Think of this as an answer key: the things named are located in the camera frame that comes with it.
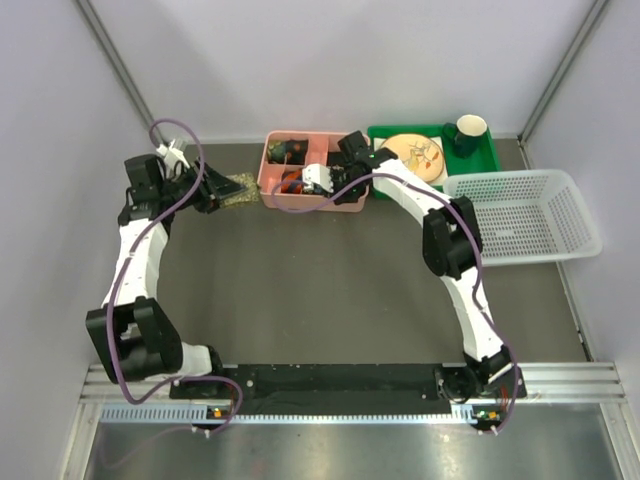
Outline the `olive green patterned tie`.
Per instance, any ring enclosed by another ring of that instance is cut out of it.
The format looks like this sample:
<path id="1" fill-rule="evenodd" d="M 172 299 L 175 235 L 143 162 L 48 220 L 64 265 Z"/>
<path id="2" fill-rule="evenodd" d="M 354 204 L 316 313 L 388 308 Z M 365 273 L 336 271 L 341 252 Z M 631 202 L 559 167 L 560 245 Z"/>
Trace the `olive green patterned tie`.
<path id="1" fill-rule="evenodd" d="M 227 178 L 239 184 L 242 189 L 240 192 L 223 199 L 221 201 L 222 208 L 241 207 L 260 202 L 259 185 L 256 177 L 252 173 L 243 172 L 232 174 L 228 175 Z"/>

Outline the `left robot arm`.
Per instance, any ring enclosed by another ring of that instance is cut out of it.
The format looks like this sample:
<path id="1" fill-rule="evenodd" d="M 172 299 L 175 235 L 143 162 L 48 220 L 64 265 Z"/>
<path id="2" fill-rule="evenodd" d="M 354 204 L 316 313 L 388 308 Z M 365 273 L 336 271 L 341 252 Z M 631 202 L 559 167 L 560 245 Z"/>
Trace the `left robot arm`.
<path id="1" fill-rule="evenodd" d="M 157 376 L 192 376 L 205 396 L 226 387 L 227 374 L 214 348 L 183 342 L 157 300 L 162 253 L 178 210 L 209 214 L 246 186 L 182 154 L 144 154 L 125 161 L 130 185 L 118 216 L 119 258 L 102 307 L 85 325 L 111 382 Z"/>

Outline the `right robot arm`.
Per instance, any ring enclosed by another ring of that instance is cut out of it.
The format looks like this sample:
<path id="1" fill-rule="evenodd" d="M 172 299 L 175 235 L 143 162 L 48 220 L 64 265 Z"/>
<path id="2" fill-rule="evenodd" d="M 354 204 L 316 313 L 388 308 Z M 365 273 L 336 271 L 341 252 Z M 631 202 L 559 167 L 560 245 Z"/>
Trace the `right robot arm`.
<path id="1" fill-rule="evenodd" d="M 515 400 L 522 374 L 512 348 L 497 329 L 483 286 L 483 243 L 472 201 L 451 197 L 424 182 L 389 148 L 376 149 L 360 131 L 337 141 L 345 158 L 330 167 L 324 186 L 334 203 L 353 203 L 371 185 L 396 202 L 421 227 L 422 258 L 444 284 L 463 339 L 468 386 L 460 399 L 492 394 L 501 385 Z"/>

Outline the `pink divided storage box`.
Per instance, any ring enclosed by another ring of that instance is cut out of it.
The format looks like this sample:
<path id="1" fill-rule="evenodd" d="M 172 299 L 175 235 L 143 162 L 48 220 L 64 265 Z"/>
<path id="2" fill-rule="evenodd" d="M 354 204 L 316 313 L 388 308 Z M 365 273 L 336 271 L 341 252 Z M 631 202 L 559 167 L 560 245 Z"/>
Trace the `pink divided storage box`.
<path id="1" fill-rule="evenodd" d="M 273 131 L 268 134 L 258 173 L 259 193 L 267 208 L 276 204 L 301 210 L 322 204 L 327 197 L 303 184 L 280 185 L 285 180 L 302 181 L 303 169 L 312 164 L 343 166 L 338 142 L 346 132 Z"/>

